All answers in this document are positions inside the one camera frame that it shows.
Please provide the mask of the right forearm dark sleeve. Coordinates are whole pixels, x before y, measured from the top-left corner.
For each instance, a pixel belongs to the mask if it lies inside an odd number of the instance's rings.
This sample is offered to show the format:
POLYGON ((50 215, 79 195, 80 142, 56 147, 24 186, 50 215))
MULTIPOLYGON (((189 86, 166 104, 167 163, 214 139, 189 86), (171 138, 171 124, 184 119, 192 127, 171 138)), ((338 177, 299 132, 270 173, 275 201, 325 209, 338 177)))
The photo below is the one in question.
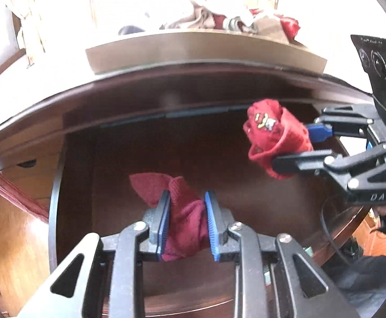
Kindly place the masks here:
POLYGON ((334 256, 322 268, 356 308, 376 310, 385 301, 386 256, 363 256, 350 263, 334 256))

